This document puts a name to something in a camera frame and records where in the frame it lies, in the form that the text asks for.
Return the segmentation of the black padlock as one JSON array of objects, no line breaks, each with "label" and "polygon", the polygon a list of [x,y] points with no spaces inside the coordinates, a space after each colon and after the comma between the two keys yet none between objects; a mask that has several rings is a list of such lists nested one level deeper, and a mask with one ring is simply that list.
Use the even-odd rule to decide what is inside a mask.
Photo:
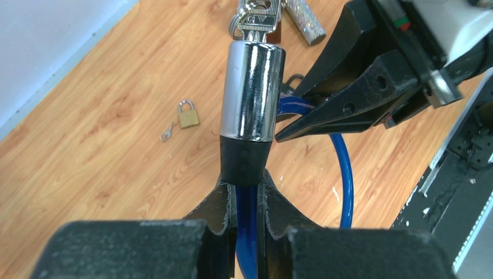
[{"label": "black padlock", "polygon": [[293,95],[297,85],[294,85],[293,82],[298,81],[299,83],[304,79],[304,75],[302,74],[293,74],[286,83],[283,83],[281,92],[285,95]]}]

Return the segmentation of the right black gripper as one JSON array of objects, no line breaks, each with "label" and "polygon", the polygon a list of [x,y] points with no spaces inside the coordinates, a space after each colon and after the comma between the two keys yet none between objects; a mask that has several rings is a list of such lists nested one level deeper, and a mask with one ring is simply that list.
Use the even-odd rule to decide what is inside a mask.
[{"label": "right black gripper", "polygon": [[352,1],[294,92],[332,95],[275,139],[397,126],[461,100],[459,84],[491,66],[489,2]]}]

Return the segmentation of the small silver key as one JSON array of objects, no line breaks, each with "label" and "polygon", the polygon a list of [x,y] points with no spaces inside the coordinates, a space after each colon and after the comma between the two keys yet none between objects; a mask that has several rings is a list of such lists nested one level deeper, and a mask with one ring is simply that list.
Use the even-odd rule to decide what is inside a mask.
[{"label": "small silver key", "polygon": [[168,128],[159,136],[159,141],[160,142],[166,142],[169,140],[169,138],[172,136],[172,129],[173,129],[174,123],[171,122]]}]

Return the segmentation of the blue cable lock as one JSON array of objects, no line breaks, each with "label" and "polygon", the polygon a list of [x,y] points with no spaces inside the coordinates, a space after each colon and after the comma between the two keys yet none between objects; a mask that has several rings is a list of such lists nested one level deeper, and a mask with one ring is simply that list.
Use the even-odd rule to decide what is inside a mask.
[{"label": "blue cable lock", "polygon": [[304,115],[307,102],[281,96],[285,52],[265,42],[228,50],[220,125],[220,177],[235,188],[236,254],[245,278],[337,278],[334,231],[277,189],[266,170],[278,115]]}]

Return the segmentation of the silver cable lock keys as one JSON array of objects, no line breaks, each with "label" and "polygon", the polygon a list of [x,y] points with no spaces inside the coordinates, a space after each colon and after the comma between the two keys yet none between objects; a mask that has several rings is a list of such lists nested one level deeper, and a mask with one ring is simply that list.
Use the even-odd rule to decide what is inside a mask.
[{"label": "silver cable lock keys", "polygon": [[239,0],[228,32],[233,40],[267,42],[281,19],[281,1]]}]

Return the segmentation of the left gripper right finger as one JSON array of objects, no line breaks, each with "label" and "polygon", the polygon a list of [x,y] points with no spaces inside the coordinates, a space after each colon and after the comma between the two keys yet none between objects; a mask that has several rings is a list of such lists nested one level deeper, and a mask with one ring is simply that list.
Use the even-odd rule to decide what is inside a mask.
[{"label": "left gripper right finger", "polygon": [[445,251],[421,231],[322,227],[265,172],[258,186],[258,278],[455,278]]}]

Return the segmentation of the small brass padlock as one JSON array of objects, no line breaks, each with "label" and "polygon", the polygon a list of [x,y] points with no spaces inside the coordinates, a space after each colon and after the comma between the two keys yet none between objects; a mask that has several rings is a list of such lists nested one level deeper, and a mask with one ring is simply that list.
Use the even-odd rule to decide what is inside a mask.
[{"label": "small brass padlock", "polygon": [[[188,105],[190,109],[183,110],[185,105]],[[198,112],[192,101],[187,99],[180,101],[178,105],[178,119],[180,122],[180,128],[182,129],[195,127],[200,124]]]}]

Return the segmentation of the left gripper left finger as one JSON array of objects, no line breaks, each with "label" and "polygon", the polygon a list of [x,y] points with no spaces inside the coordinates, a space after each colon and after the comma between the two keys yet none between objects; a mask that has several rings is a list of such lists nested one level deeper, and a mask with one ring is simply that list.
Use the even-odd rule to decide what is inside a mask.
[{"label": "left gripper left finger", "polygon": [[235,191],[218,183],[179,220],[73,221],[47,242],[32,278],[232,278]]}]

